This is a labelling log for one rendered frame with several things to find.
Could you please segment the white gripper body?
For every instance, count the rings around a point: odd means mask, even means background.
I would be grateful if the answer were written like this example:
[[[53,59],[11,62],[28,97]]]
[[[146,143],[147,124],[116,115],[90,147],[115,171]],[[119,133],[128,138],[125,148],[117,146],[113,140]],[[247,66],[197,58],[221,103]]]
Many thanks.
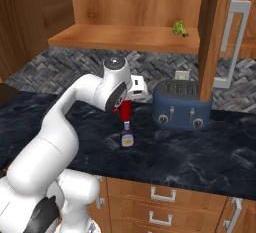
[[[148,93],[142,90],[129,91],[127,94],[128,99],[136,102],[146,102],[147,96],[148,96]]]

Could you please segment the dark condiment bottle yellow label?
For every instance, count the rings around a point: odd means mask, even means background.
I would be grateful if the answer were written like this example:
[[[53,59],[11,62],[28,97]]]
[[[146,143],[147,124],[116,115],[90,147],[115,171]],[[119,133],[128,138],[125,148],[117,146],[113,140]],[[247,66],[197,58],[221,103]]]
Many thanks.
[[[120,141],[121,141],[121,146],[123,148],[129,148],[134,145],[134,135],[130,127],[129,121],[124,121],[124,129],[121,132]]]

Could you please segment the open wooden cabinet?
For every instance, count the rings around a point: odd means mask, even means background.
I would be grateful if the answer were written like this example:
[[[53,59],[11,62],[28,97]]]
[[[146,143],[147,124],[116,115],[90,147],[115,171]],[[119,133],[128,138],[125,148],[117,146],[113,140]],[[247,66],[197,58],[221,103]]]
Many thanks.
[[[59,47],[198,52],[201,0],[72,0],[74,24],[48,39]],[[172,26],[184,21],[188,37]]]

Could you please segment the blue toaster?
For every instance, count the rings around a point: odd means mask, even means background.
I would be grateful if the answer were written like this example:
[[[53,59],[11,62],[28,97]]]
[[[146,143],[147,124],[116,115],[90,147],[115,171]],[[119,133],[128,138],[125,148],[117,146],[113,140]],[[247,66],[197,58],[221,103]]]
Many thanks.
[[[199,99],[196,81],[166,79],[154,88],[152,117],[161,128],[199,131],[209,122],[212,102],[213,96]]]

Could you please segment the green broccoli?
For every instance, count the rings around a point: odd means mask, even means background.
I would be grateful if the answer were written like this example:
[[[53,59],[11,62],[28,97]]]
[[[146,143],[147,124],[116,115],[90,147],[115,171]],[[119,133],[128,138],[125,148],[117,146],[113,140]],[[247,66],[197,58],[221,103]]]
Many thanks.
[[[185,30],[185,25],[183,20],[177,21],[173,26],[172,26],[172,32],[175,35],[181,35],[182,37],[188,37],[189,34]]]

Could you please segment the wooden drawer front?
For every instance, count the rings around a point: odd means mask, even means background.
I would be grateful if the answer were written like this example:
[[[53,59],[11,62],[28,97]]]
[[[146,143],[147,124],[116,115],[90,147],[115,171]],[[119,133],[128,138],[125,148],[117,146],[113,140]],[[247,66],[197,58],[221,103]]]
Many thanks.
[[[160,226],[167,229],[184,229],[200,231],[203,228],[216,230],[218,213],[180,208],[164,207],[156,203],[122,197],[109,197],[110,219],[124,219],[149,226]]]
[[[214,228],[203,228],[200,231],[167,229],[160,226],[149,226],[147,224],[124,219],[112,219],[111,227],[112,233],[215,233]]]
[[[181,207],[206,209],[211,212],[220,212],[227,199],[226,196],[110,177],[107,178],[107,185],[110,195],[134,197]]]

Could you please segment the wooden base cupboard door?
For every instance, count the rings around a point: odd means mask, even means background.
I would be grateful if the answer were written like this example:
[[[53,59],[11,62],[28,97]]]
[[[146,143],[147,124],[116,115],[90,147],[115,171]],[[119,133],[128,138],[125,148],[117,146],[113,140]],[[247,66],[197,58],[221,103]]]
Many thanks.
[[[88,209],[92,219],[101,228],[101,233],[111,233],[111,220],[108,202],[107,179],[103,176],[96,176],[100,183],[100,203],[93,202]]]
[[[223,222],[231,219],[234,209],[232,197],[228,197],[215,233],[226,233]],[[242,210],[232,233],[256,233],[256,201],[243,199]]]

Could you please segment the white wall outlet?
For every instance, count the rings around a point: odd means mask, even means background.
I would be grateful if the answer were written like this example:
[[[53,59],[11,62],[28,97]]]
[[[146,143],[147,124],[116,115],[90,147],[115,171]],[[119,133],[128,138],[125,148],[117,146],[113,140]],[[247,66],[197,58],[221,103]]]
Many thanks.
[[[190,78],[189,71],[176,71],[175,72],[175,79],[176,80],[188,80]]]

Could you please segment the closed wooden wall cabinet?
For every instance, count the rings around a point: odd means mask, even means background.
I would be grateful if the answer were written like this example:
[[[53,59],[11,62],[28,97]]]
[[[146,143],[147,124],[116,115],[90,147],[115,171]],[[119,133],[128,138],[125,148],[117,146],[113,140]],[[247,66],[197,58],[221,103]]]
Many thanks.
[[[256,59],[256,0],[249,1],[251,2],[251,7],[238,58]],[[232,57],[240,19],[241,14],[234,14],[229,35],[228,47],[226,52],[220,53],[220,57]]]

